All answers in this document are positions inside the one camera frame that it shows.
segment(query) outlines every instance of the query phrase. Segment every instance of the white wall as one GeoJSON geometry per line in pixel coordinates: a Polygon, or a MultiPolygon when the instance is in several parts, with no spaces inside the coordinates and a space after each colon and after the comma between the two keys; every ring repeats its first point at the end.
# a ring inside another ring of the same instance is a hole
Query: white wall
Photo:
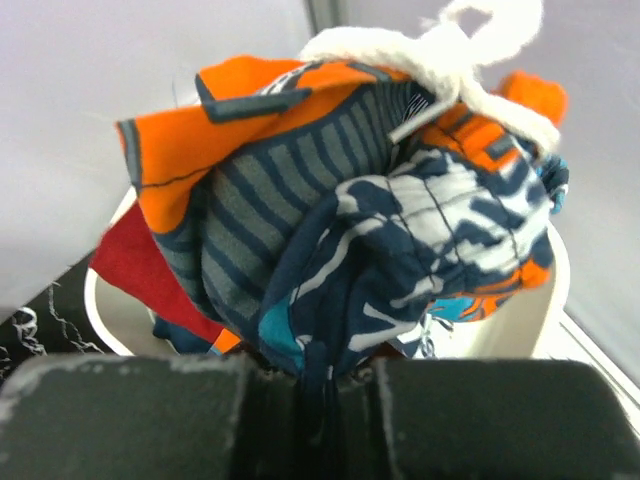
{"type": "Polygon", "coordinates": [[[92,249],[127,188],[113,122],[226,57],[291,57],[298,0],[17,0],[0,13],[0,321],[92,249]]]}

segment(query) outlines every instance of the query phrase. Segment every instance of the white cord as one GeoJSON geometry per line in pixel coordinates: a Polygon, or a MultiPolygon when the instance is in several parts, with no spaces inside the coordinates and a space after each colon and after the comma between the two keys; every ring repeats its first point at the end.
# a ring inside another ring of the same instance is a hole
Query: white cord
{"type": "Polygon", "coordinates": [[[438,102],[390,132],[393,143],[462,100],[470,110],[533,141],[543,156],[555,151],[560,140],[553,123],[529,108],[487,93],[476,78],[479,67],[513,58],[530,43],[540,30],[542,14],[542,0],[453,0],[417,39],[383,28],[336,27],[312,38],[300,59],[388,67],[410,75],[431,91],[438,102]],[[490,15],[471,37],[458,24],[468,9],[490,15]]]}

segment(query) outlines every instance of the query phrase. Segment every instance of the fabric bundle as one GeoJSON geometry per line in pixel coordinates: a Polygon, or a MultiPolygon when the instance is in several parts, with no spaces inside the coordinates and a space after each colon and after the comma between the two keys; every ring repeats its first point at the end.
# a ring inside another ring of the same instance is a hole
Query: fabric bundle
{"type": "Polygon", "coordinates": [[[528,32],[510,43],[505,11],[467,37],[468,3],[419,39],[341,27],[301,60],[232,58],[197,75],[201,105],[120,122],[138,200],[93,268],[214,346],[223,331],[217,351],[242,340],[320,383],[384,342],[410,356],[398,336],[428,311],[480,320],[545,283],[567,97],[524,72],[486,93],[477,67],[528,43],[541,4],[502,2],[528,32]]]}

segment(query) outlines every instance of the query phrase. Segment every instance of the striped fabric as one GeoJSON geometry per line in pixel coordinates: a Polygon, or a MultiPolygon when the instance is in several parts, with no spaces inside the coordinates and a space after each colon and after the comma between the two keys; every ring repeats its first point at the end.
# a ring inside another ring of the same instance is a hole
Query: striped fabric
{"type": "MultiPolygon", "coordinates": [[[[366,262],[375,265],[380,252],[373,251],[373,257],[359,257],[358,262],[365,263],[348,268],[344,264],[334,265],[341,269],[341,280],[327,283],[328,277],[323,277],[314,282],[320,282],[321,290],[333,292],[335,298],[324,296],[324,300],[317,303],[313,295],[306,296],[305,302],[312,299],[311,303],[301,303],[298,310],[305,312],[306,318],[287,316],[290,307],[286,299],[291,298],[287,288],[297,291],[302,285],[300,282],[310,278],[311,272],[307,270],[322,271],[322,264],[318,262],[322,262],[323,255],[328,255],[332,248],[337,248],[331,243],[337,238],[330,235],[331,231],[355,234],[348,233],[341,225],[345,212],[338,210],[331,214],[330,209],[326,210],[336,198],[339,199],[336,205],[343,205],[339,208],[351,209],[350,221],[354,221],[359,215],[366,217],[376,210],[380,218],[384,218],[389,214],[385,209],[392,207],[408,212],[414,209],[412,203],[421,204],[432,194],[436,195],[434,201],[437,198],[433,208],[447,206],[449,211],[447,200],[438,197],[437,188],[421,190],[415,187],[415,181],[441,183],[443,188],[451,187],[451,191],[458,192],[456,195],[462,195],[461,198],[472,196],[479,188],[506,195],[504,201],[510,195],[510,188],[533,195],[523,204],[514,204],[514,216],[507,216],[507,220],[495,217],[496,212],[490,214],[491,210],[479,213],[452,203],[455,208],[445,219],[451,221],[455,217],[461,222],[457,233],[460,235],[479,231],[477,225],[475,230],[469,229],[473,222],[462,221],[465,215],[478,218],[479,214],[489,215],[492,222],[500,225],[495,228],[513,234],[516,226],[500,222],[525,221],[542,205],[536,203],[542,202],[542,198],[533,194],[538,191],[536,182],[539,182],[535,172],[531,170],[533,176],[528,173],[522,176],[528,167],[522,170],[522,165],[527,163],[522,163],[514,139],[494,122],[471,115],[464,105],[452,108],[427,127],[428,138],[418,132],[400,145],[391,145],[387,133],[433,102],[429,92],[402,73],[349,62],[304,64],[293,60],[238,57],[201,71],[196,86],[200,106],[139,117],[118,125],[140,209],[160,251],[193,304],[212,321],[227,327],[227,343],[234,344],[239,337],[254,346],[260,345],[272,362],[292,373],[301,372],[304,361],[300,363],[300,358],[296,361],[295,357],[301,348],[304,350],[305,342],[314,338],[317,322],[344,321],[351,325],[348,332],[339,327],[335,327],[339,332],[335,328],[324,332],[325,336],[328,331],[338,332],[333,340],[341,342],[338,350],[353,343],[361,334],[372,335],[375,342],[392,338],[386,331],[388,325],[380,321],[382,317],[370,325],[351,323],[353,315],[359,319],[371,317],[371,311],[362,310],[362,304],[354,311],[335,310],[340,305],[346,308],[341,302],[354,288],[350,276],[357,278],[362,269],[368,268],[366,262]],[[422,153],[418,155],[416,148],[422,149],[422,153]],[[436,161],[436,153],[444,164],[436,161]],[[416,155],[421,158],[419,164],[415,162],[416,155]],[[520,165],[519,169],[513,170],[513,164],[520,165]],[[462,171],[456,173],[460,166],[464,167],[466,176],[460,176],[462,171]],[[481,179],[480,184],[472,181],[474,175],[481,179]],[[497,182],[501,175],[510,180],[506,183],[503,180],[504,184],[497,182]],[[429,179],[432,176],[442,176],[442,179],[429,179]],[[371,178],[381,179],[382,183],[367,180],[371,178]],[[384,187],[385,182],[397,184],[400,190],[384,187]],[[536,208],[527,210],[527,205],[536,208]],[[326,218],[320,219],[319,211],[324,212],[326,218]],[[314,218],[316,225],[309,228],[314,218]],[[290,253],[300,248],[295,245],[304,245],[310,257],[290,253]],[[315,305],[315,311],[308,305],[315,305]],[[326,314],[320,319],[318,314],[323,311],[326,314]],[[290,341],[285,339],[283,343],[282,335],[289,335],[288,327],[282,330],[283,326],[293,324],[298,332],[304,333],[287,337],[290,341]],[[352,335],[355,337],[349,340],[348,336],[352,335]]],[[[554,122],[559,122],[564,113],[564,92],[535,77],[514,74],[503,85],[502,93],[554,122]]],[[[437,216],[428,221],[419,220],[420,212],[415,213],[417,223],[406,217],[407,225],[402,227],[414,225],[409,228],[410,237],[427,239],[429,235],[440,235],[437,216]]],[[[380,237],[383,244],[391,241],[383,248],[383,257],[406,242],[407,232],[400,234],[400,230],[397,232],[400,236],[394,241],[396,234],[390,238],[383,236],[384,240],[380,237]]],[[[417,295],[416,301],[410,302],[412,313],[408,316],[406,312],[400,313],[398,318],[418,321],[430,301],[460,295],[471,296],[487,313],[486,307],[497,308],[505,295],[539,285],[548,276],[550,253],[547,243],[543,240],[531,243],[533,237],[529,235],[544,236],[543,231],[523,234],[523,250],[516,255],[517,261],[507,261],[499,274],[464,267],[474,272],[473,282],[448,283],[447,289],[439,293],[432,291],[430,298],[417,295]],[[539,254],[535,258],[542,259],[542,263],[535,262],[533,251],[539,254]],[[414,319],[416,312],[420,315],[414,319]]],[[[359,240],[356,244],[361,248],[367,241],[359,240]]],[[[482,245],[480,242],[468,246],[471,257],[467,261],[473,263],[473,256],[482,257],[483,248],[488,248],[482,245]]],[[[329,254],[325,260],[331,262],[330,259],[329,254]]],[[[446,260],[452,262],[453,257],[448,256],[446,260]]],[[[420,262],[411,268],[418,266],[418,270],[423,271],[424,265],[420,262]]],[[[450,264],[450,268],[462,266],[450,264]]],[[[398,272],[389,270],[375,281],[384,278],[383,283],[392,286],[394,282],[406,280],[402,274],[396,278],[396,274],[398,272]]],[[[384,299],[387,294],[390,291],[379,296],[384,299]]],[[[364,298],[356,297],[356,303],[364,298]]],[[[378,305],[375,311],[383,317],[391,315],[392,312],[384,313],[385,308],[378,305]]],[[[364,346],[350,349],[351,353],[344,357],[340,367],[344,370],[363,358],[369,350],[366,345],[374,341],[371,339],[365,341],[364,346]]],[[[226,350],[229,345],[220,345],[220,348],[226,350]]]]}
{"type": "Polygon", "coordinates": [[[283,62],[286,70],[266,87],[238,84],[232,94],[228,84],[220,83],[229,70],[263,74],[274,67],[274,62],[250,57],[232,59],[197,77],[198,111],[189,107],[119,124],[140,206],[171,270],[200,311],[249,341],[257,341],[264,290],[305,214],[346,180],[387,174],[398,151],[387,132],[404,120],[416,94],[433,99],[394,72],[356,63],[294,67],[283,62]],[[300,102],[307,111],[293,108],[300,102]],[[231,146],[224,135],[225,149],[203,145],[211,135],[197,119],[203,132],[192,143],[197,140],[210,157],[200,151],[190,158],[191,144],[183,158],[179,140],[184,138],[172,142],[158,131],[169,135],[170,127],[184,129],[185,122],[196,123],[191,117],[202,113],[216,137],[234,127],[229,135],[236,135],[236,141],[231,146]],[[181,116],[185,119],[177,125],[181,116]],[[267,116],[273,118],[252,126],[267,116]],[[176,154],[167,158],[167,152],[176,154]],[[180,172],[179,160],[192,167],[180,172]],[[155,178],[160,173],[165,178],[155,178]],[[177,190],[173,198],[170,189],[177,190]],[[168,194],[160,195],[163,190],[168,194]],[[176,220],[165,227],[177,209],[176,220]]]}

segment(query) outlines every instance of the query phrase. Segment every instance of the orange fabric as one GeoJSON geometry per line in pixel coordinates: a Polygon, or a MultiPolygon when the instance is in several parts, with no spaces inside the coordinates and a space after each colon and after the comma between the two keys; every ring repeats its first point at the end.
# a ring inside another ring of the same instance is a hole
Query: orange fabric
{"type": "Polygon", "coordinates": [[[522,71],[507,76],[498,92],[547,117],[556,127],[563,122],[569,106],[569,96],[561,85],[522,71]]]}
{"type": "Polygon", "coordinates": [[[229,100],[253,95],[280,75],[302,65],[299,60],[267,60],[240,55],[203,68],[198,75],[213,98],[229,100]]]}
{"type": "Polygon", "coordinates": [[[144,152],[138,201],[149,228],[156,233],[174,230],[184,218],[193,186],[276,117],[214,125],[198,106],[136,119],[144,152]]]}
{"type": "Polygon", "coordinates": [[[464,315],[465,317],[467,315],[472,315],[472,317],[470,318],[470,322],[475,322],[477,320],[481,320],[482,318],[485,317],[485,310],[484,307],[486,306],[487,303],[491,303],[490,300],[495,299],[495,297],[492,298],[474,298],[473,299],[473,303],[462,312],[462,315],[464,315]]]}
{"type": "Polygon", "coordinates": [[[234,335],[233,333],[231,333],[229,330],[225,328],[220,332],[220,335],[218,335],[218,338],[213,343],[213,346],[220,353],[227,353],[229,350],[231,350],[233,347],[235,347],[241,342],[242,340],[239,337],[237,337],[236,335],[234,335]]]}
{"type": "Polygon", "coordinates": [[[461,126],[456,122],[469,114],[466,105],[459,103],[442,115],[423,133],[423,141],[427,144],[439,145],[468,158],[478,167],[494,173],[519,155],[514,148],[499,159],[492,159],[486,148],[499,141],[506,131],[498,123],[480,115],[473,115],[461,126]]]}
{"type": "Polygon", "coordinates": [[[521,288],[536,288],[549,281],[551,272],[536,264],[533,259],[528,259],[518,270],[514,271],[508,280],[491,285],[489,287],[479,287],[474,297],[492,297],[500,295],[498,292],[513,289],[514,286],[521,288]]]}

